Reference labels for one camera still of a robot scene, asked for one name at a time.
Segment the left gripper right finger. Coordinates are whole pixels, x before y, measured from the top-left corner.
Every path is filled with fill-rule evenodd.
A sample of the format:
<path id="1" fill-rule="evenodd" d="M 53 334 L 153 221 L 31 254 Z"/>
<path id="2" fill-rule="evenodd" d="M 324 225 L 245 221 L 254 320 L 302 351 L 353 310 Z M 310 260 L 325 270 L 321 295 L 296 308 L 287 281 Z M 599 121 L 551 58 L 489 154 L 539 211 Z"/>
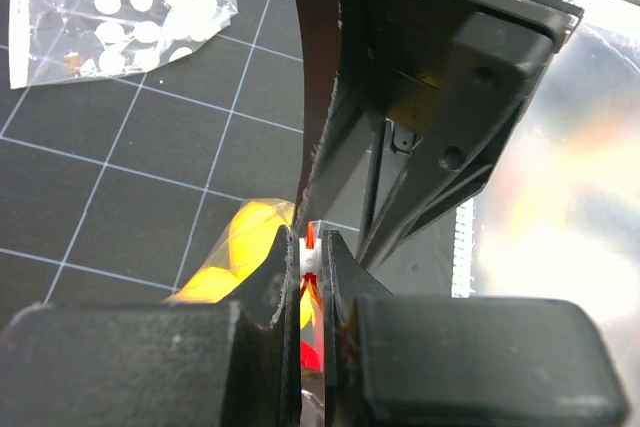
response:
<path id="1" fill-rule="evenodd" d="M 603 336 L 566 300 L 395 295 L 322 236 L 329 426 L 622 426 Z"/>

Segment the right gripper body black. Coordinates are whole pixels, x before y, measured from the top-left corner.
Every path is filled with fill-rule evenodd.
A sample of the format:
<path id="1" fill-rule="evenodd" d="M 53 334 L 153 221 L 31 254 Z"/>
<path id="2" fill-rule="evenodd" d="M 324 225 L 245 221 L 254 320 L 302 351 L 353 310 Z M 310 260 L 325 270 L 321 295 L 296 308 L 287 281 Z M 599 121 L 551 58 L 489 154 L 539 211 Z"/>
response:
<path id="1" fill-rule="evenodd" d="M 559 51 L 583 12 L 565 0 L 366 0 L 372 58 L 418 85 L 408 94 L 385 83 L 385 115 L 416 134 L 427 131 L 436 109 L 456 32 L 476 13 L 526 27 L 548 37 Z"/>

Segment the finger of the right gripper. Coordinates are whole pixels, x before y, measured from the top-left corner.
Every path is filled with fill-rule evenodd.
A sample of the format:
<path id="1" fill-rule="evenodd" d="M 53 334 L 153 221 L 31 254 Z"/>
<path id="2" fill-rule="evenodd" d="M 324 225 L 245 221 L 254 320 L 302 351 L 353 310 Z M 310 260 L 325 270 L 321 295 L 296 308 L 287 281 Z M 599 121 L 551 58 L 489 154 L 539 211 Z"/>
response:
<path id="1" fill-rule="evenodd" d="M 362 266 L 483 188 L 552 52 L 543 34 L 483 13 L 456 32 L 431 124 L 364 239 Z"/>
<path id="2" fill-rule="evenodd" d="M 326 217 L 372 140 L 366 0 L 295 0 L 303 54 L 303 147 L 294 222 Z"/>

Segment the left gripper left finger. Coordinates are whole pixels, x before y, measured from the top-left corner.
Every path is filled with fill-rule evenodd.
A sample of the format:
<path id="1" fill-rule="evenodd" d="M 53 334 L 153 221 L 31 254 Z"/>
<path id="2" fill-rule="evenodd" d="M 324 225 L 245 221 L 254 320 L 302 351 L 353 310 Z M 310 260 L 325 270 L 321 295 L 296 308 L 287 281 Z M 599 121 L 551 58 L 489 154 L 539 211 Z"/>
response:
<path id="1" fill-rule="evenodd" d="M 297 248 L 215 304 L 50 306 L 1 333 L 5 426 L 295 426 Z"/>

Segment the red apple toy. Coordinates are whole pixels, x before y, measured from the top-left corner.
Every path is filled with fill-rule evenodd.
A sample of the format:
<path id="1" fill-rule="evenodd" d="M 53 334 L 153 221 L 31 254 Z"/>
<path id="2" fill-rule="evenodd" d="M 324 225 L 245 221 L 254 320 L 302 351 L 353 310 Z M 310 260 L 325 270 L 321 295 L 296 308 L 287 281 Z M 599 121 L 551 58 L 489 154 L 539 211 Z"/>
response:
<path id="1" fill-rule="evenodd" d="M 311 346 L 306 342 L 300 342 L 300 366 L 302 370 L 314 372 L 324 371 L 324 347 Z"/>

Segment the single clear zip bag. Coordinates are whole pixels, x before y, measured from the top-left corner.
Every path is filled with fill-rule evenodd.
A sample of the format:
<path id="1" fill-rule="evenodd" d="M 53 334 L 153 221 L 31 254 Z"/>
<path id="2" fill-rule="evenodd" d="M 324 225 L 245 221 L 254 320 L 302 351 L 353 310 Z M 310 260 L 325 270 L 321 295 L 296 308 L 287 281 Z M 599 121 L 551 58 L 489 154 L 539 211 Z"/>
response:
<path id="1" fill-rule="evenodd" d="M 200 268 L 168 302 L 231 315 L 219 399 L 224 426 L 336 426 L 340 346 L 336 268 L 351 262 L 321 220 L 293 229 L 281 199 L 241 205 Z"/>

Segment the yellow mango toy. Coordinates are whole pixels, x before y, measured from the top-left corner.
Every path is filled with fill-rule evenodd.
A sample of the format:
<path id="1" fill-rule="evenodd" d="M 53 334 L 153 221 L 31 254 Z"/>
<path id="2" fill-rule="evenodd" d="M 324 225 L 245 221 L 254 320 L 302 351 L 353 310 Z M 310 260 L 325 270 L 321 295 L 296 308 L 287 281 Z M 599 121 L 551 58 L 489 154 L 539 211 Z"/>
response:
<path id="1" fill-rule="evenodd" d="M 243 203 L 200 269 L 172 303 L 217 303 L 244 282 L 267 258 L 278 230 L 290 227 L 294 204 L 282 199 Z"/>

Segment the clear zip bags stack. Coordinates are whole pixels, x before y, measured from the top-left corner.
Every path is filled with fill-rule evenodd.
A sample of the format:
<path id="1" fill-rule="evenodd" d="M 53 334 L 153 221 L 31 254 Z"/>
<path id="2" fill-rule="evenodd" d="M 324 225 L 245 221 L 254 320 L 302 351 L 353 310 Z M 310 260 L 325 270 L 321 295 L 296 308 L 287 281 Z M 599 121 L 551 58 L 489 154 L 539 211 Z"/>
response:
<path id="1" fill-rule="evenodd" d="M 228 27 L 237 0 L 10 0 L 9 84 L 148 73 Z"/>

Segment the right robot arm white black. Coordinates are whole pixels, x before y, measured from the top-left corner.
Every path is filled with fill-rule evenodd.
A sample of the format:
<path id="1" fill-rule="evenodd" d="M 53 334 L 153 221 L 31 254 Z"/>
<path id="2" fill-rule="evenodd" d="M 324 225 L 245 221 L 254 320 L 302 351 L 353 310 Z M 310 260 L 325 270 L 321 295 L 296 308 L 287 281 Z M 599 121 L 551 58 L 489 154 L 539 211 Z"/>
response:
<path id="1" fill-rule="evenodd" d="M 365 192 L 358 262 L 380 265 L 478 194 L 583 12 L 566 0 L 295 0 L 304 71 L 293 228 L 323 218 L 387 122 L 413 135 Z"/>

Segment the black grid mat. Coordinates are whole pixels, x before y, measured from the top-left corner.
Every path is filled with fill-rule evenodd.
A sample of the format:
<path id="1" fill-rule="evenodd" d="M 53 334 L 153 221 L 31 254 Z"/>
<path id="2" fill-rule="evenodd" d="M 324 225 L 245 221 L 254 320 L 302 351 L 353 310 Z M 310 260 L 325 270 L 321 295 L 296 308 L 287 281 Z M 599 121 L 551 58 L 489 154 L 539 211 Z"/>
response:
<path id="1" fill-rule="evenodd" d="M 294 0 L 238 0 L 193 56 L 115 81 L 1 88 L 1 318 L 37 302 L 158 302 L 249 198 L 293 200 Z"/>

